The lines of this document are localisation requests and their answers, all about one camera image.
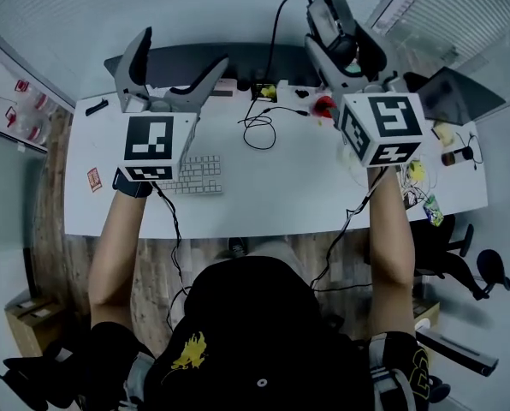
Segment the person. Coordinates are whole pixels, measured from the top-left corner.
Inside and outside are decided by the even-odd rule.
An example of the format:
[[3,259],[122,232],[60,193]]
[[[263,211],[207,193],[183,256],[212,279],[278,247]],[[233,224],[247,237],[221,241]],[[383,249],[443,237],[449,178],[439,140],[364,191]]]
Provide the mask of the person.
[[[379,170],[368,170],[373,184]],[[194,280],[156,360],[132,330],[130,295],[149,183],[117,172],[89,276],[88,409],[251,408],[273,402],[355,409],[428,407],[428,357],[414,337],[414,246],[393,169],[370,201],[371,338],[322,319],[285,243],[220,258]]]

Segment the watch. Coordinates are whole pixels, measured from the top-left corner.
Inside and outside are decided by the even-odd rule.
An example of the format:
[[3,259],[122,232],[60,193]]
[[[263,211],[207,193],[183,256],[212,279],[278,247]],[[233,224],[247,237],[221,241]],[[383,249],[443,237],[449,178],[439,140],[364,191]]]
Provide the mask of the watch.
[[152,185],[150,182],[131,182],[119,169],[116,169],[112,188],[120,190],[123,194],[133,196],[134,198],[146,198],[152,192]]

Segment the white keyboard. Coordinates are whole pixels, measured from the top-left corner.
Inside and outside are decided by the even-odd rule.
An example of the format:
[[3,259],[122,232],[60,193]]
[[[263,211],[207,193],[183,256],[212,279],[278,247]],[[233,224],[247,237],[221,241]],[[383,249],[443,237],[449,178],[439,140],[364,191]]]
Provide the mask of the white keyboard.
[[222,194],[221,158],[218,155],[189,157],[181,166],[178,182],[160,180],[156,184],[166,194]]

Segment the white desk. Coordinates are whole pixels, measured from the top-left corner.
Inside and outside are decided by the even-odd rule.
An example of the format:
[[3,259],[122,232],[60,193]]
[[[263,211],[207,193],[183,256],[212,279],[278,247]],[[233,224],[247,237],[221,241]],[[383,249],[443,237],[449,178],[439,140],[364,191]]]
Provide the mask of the white desk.
[[[278,93],[280,106],[305,109],[289,96]],[[124,142],[112,139],[112,122],[119,119],[118,98],[105,95],[109,106],[86,117],[86,108],[101,97],[84,99],[76,112],[68,144],[65,177],[65,233],[99,236],[115,191],[111,183],[116,171],[113,154],[123,152]],[[257,114],[266,107],[259,102]],[[276,128],[276,145],[257,151],[242,139],[244,127],[237,124],[249,107],[249,94],[234,98],[210,98],[202,109],[201,121],[190,155],[220,155],[224,193],[211,196],[172,196],[181,235],[185,239],[285,235],[338,230],[346,219],[346,209],[354,209],[366,193],[365,170],[345,149],[340,133],[329,119],[300,116],[286,110],[271,111]],[[458,127],[465,141],[475,123]],[[270,137],[270,127],[250,129],[248,139],[261,145]],[[455,142],[447,151],[460,146]],[[444,214],[487,205],[485,171],[472,162],[450,167],[441,163],[442,146],[428,134],[422,146],[422,162],[431,192]],[[97,168],[103,187],[92,192],[87,172]],[[354,217],[350,228],[369,226],[369,206]],[[422,204],[407,211],[409,219],[425,218]],[[168,207],[153,193],[148,199],[140,237],[175,239]]]

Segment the white box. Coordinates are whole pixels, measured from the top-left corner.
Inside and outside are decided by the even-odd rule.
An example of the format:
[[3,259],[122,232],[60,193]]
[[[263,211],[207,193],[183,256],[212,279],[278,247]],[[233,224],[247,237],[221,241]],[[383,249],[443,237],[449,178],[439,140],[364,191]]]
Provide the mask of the white box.
[[122,113],[124,152],[118,167],[131,182],[177,181],[193,141],[196,113]]
[[354,93],[342,97],[337,127],[364,167],[409,163],[424,140],[416,93]]

